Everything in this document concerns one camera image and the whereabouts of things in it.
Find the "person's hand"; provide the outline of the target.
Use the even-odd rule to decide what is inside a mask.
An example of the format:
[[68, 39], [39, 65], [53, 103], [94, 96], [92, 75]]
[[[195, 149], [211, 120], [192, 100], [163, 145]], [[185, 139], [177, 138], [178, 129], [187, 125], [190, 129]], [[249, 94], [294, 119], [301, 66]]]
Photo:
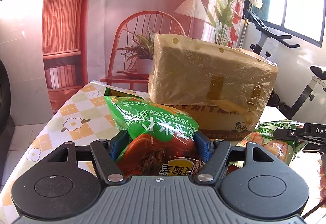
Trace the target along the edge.
[[320, 169], [319, 169], [320, 196], [321, 196], [321, 198], [325, 198], [326, 197], [326, 176], [325, 176], [324, 164], [321, 160], [319, 160], [318, 162], [320, 164]]

